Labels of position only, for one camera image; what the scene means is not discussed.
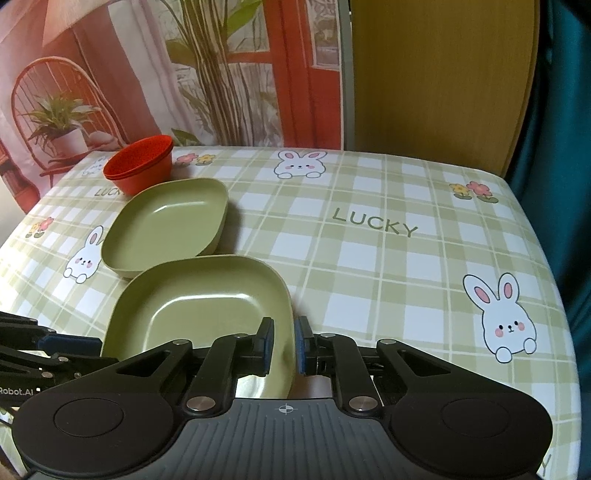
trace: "metal screw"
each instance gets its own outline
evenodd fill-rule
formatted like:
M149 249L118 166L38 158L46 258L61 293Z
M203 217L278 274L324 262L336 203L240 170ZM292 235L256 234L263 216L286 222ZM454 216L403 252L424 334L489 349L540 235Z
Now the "metal screw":
M210 397L193 397L187 400L187 408L194 411L208 411L216 406L216 401Z
M370 411L378 406L378 401L373 397L353 397L349 400L349 407L355 411Z

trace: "crosshair logo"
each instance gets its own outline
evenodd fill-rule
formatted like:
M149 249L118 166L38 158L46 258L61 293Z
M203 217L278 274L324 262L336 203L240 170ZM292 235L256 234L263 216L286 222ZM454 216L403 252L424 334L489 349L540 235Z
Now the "crosshair logo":
M297 410L297 408L294 408L291 405L288 405L286 403L285 405L282 405L281 407L276 408L276 410L279 410L281 413L283 413L283 415L287 415L288 413L291 413L294 410Z

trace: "plaid tablecloth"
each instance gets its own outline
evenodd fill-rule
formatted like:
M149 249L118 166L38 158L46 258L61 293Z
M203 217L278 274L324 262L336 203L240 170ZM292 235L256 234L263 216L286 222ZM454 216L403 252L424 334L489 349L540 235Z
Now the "plaid tablecloth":
M177 148L174 159L174 178L214 177L227 185L218 251L275 268L295 312L306 314L316 332L342 333L365 346L401 339L531 394L554 422L540 475L575 478L580 396L570 332L545 256L502 179L343 152ZM80 284L64 276L91 231L101 225L106 233L127 200L102 176L104 162L104 154L89 155L0 249L0 309L58 332L104 337L126 281L102 264ZM499 286L505 273L512 276ZM475 278L465 288L466 275ZM500 317L488 310L505 300ZM516 311L522 318L522 310L524 321L511 329L520 335L534 328L527 350L535 351L508 344L495 356L492 344L512 338L509 326L497 329ZM11 439L2 435L14 460Z

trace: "green square bowl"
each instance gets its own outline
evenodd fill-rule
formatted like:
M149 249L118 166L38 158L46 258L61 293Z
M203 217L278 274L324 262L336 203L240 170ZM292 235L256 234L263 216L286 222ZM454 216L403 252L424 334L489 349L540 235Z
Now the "green square bowl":
M102 243L107 267L134 278L160 263L210 255L222 234L228 190L214 179L161 183L121 210Z
M275 270L250 257L212 255L146 270L117 301L102 354L124 360L175 339L211 346L221 336L256 333L263 317L275 320L271 370L239 379L237 396L287 398L296 371L290 294Z

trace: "flower print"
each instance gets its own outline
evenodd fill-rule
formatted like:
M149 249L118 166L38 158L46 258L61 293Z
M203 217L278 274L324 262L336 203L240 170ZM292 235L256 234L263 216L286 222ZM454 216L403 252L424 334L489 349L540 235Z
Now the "flower print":
M27 232L27 234L25 235L26 238L29 238L32 234L34 234L37 229L39 228L39 226L41 225L40 222L34 223L31 225L31 229Z
M209 165L215 157L216 157L215 155L210 155L210 154L201 155L197 159L197 165Z
M450 183L449 186L455 193L459 193L461 195L470 195L470 190L461 183Z
M44 232L45 230L47 230L47 228L53 223L53 218L52 217L47 217L45 220L43 220L40 224L39 224L39 228L38 230L40 232Z
M177 158L176 165L178 165L179 167L186 167L196 158L197 158L197 155L195 155L194 153L182 155L181 157Z
M466 187L473 191L477 196L492 197L489 187L482 183L471 181L468 185L466 185Z

